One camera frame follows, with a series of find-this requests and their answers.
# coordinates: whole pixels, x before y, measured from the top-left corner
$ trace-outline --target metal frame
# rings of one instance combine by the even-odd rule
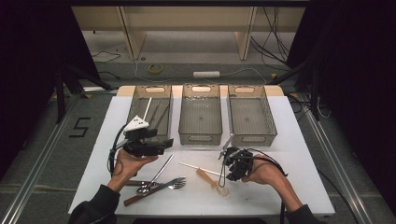
[[[72,95],[68,107],[66,108],[66,112],[64,114],[64,118],[61,120],[60,123],[55,125],[49,140],[47,141],[46,145],[44,145],[40,155],[38,156],[37,161],[35,162],[32,171],[27,176],[24,183],[21,185],[20,190],[17,193],[17,196],[14,198],[13,202],[9,206],[6,211],[6,215],[2,220],[2,224],[9,224],[9,223],[17,223],[18,218],[20,217],[24,206],[27,204],[27,201],[32,194],[32,191],[35,187],[35,183],[40,178],[46,164],[52,154],[52,151],[55,149],[56,145],[58,144],[59,138],[64,131],[65,124],[69,120],[69,115],[73,110],[74,106],[78,101],[79,95]]]
[[[301,98],[303,101],[308,101],[307,97],[305,96],[302,96]],[[358,191],[356,190],[351,179],[347,175],[344,166],[338,159],[338,156],[335,153],[334,148],[332,147],[332,143],[327,137],[327,134],[323,130],[320,122],[315,119],[314,115],[310,111],[307,112],[306,115],[313,131],[315,132],[315,135],[320,142],[323,152],[326,155],[326,158],[329,161],[332,170],[334,171],[335,177],[337,178],[337,181],[340,184],[342,191],[345,193],[345,197],[348,200],[350,206],[352,207],[352,211],[356,215],[359,223],[373,223],[367,212],[363,200],[359,196]]]

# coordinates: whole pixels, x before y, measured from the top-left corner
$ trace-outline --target wooden skewer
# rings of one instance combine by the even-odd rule
[[[179,163],[182,164],[182,165],[185,165],[185,166],[189,166],[189,167],[194,168],[194,169],[201,169],[201,170],[203,170],[203,171],[205,171],[205,172],[207,172],[207,173],[210,173],[210,174],[212,174],[212,175],[218,175],[218,176],[220,176],[219,173],[216,173],[216,172],[213,172],[213,171],[209,171],[209,170],[200,168],[200,167],[198,167],[198,166],[189,165],[189,164],[184,163],[184,162],[181,162],[181,161],[180,161]]]

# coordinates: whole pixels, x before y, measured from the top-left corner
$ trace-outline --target tabletop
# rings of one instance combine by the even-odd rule
[[[125,187],[120,192],[120,204],[116,214],[133,217],[265,217],[278,215],[281,201],[276,191],[271,187],[226,180],[225,186],[229,188],[230,194],[221,197],[195,173],[195,169],[179,164],[184,162],[220,173],[221,161],[218,160],[218,155],[230,136],[226,96],[222,94],[223,134],[220,145],[218,147],[181,145],[178,135],[181,97],[177,94],[177,92],[181,92],[181,88],[180,86],[172,87],[173,112],[170,119],[170,137],[174,138],[173,146],[166,149],[157,161],[143,167],[134,179],[151,180],[169,156],[174,155],[174,158],[159,176],[158,182],[163,183],[178,176],[186,176],[186,187],[163,189],[139,202],[124,206],[123,201],[135,196],[137,190],[137,187]],[[288,98],[269,96],[268,101],[278,134],[270,147],[255,148],[273,157],[282,165],[285,172],[289,174],[288,179],[300,199],[303,203],[309,204],[315,215],[334,214],[332,203],[318,176]],[[99,189],[99,185],[105,185],[109,181],[110,174],[106,168],[108,151],[119,128],[127,120],[131,102],[132,97],[130,96],[113,97],[69,212],[73,211],[79,203],[90,200]],[[219,179],[216,175],[209,174],[209,176],[214,180]]]

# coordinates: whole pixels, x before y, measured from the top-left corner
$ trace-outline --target gray storage tray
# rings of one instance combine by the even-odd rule
[[[263,92],[234,94],[229,89],[233,146],[269,147],[277,135],[265,91],[260,86],[254,88]]]
[[[222,135],[219,86],[210,85],[208,92],[194,92],[193,87],[198,85],[183,86],[178,128],[180,143],[218,146]]]
[[[164,92],[146,92],[150,88],[163,88]],[[166,86],[136,86],[134,90],[134,98],[132,101],[131,110],[128,116],[128,122],[139,116],[143,118],[146,113],[146,108],[151,103],[146,115],[146,122],[148,122],[149,129],[157,129],[157,136],[149,139],[150,142],[163,142],[169,138],[170,128],[170,104],[171,104],[172,87]]]

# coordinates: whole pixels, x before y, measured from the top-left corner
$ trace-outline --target fork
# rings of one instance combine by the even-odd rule
[[[155,192],[157,192],[157,191],[159,191],[161,189],[166,189],[166,188],[169,188],[169,189],[181,189],[184,186],[186,186],[186,177],[182,176],[182,177],[179,177],[179,178],[175,178],[175,179],[167,182],[166,184],[160,184],[160,186],[158,186],[157,188],[152,189],[149,192],[149,194],[147,194],[147,195],[144,195],[144,196],[136,195],[136,196],[134,196],[134,197],[132,197],[130,199],[125,200],[124,201],[124,205],[128,206],[131,203],[135,203],[135,202],[137,202],[137,201],[139,201],[139,200],[141,200],[143,198],[146,198],[149,195],[151,195],[151,194],[153,194],[153,193],[155,193]]]

